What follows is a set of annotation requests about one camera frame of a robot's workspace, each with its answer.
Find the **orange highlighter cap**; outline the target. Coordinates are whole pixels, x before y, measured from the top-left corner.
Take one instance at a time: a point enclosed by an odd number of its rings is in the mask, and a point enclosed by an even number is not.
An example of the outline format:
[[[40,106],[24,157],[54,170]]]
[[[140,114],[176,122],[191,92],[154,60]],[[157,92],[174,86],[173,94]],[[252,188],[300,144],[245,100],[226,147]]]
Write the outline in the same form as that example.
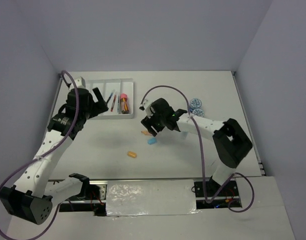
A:
[[[127,152],[127,155],[131,158],[137,158],[137,154],[135,152],[132,152],[132,151],[128,151]]]

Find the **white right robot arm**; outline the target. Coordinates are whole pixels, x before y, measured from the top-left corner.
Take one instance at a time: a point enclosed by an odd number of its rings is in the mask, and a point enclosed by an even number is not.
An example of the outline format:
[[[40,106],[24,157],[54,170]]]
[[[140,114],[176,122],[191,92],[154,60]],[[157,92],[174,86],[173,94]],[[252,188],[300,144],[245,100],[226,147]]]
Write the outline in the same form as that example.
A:
[[[221,161],[211,176],[210,190],[216,196],[221,196],[227,190],[226,180],[253,148],[251,140],[233,118],[226,121],[211,120],[189,114],[184,109],[173,110],[163,98],[155,101],[145,99],[139,109],[146,112],[141,123],[153,136],[167,128],[201,135],[201,138],[214,143]]]

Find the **pink capped crayon tube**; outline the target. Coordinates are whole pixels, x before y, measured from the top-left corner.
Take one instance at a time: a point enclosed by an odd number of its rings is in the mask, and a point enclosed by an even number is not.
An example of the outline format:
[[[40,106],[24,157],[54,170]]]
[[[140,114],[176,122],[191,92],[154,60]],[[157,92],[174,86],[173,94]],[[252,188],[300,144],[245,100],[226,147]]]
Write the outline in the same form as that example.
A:
[[[128,96],[125,93],[120,95],[120,112],[122,114],[129,114],[130,109],[128,105]]]

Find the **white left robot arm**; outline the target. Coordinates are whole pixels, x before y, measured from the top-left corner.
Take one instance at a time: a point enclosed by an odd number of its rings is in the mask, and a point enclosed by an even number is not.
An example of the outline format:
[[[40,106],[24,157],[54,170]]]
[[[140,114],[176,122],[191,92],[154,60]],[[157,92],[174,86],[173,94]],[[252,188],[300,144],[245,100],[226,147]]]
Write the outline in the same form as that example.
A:
[[[10,215],[40,225],[61,202],[73,196],[81,200],[90,196],[94,188],[89,178],[78,173],[54,186],[47,183],[86,121],[106,111],[107,104],[98,88],[92,92],[83,87],[70,90],[66,103],[49,122],[36,162],[26,167],[12,187],[3,186],[0,190],[0,200]]]

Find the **red gel pen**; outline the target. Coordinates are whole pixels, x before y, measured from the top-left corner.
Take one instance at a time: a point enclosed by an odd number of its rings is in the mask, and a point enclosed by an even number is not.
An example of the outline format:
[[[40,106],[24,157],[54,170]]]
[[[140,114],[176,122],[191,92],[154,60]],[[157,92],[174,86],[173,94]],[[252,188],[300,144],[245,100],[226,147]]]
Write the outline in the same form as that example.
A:
[[[113,110],[114,110],[115,103],[116,103],[116,98],[117,98],[117,92],[114,94],[114,98],[113,98],[112,105],[111,105],[111,108],[110,108],[111,112],[113,112]]]

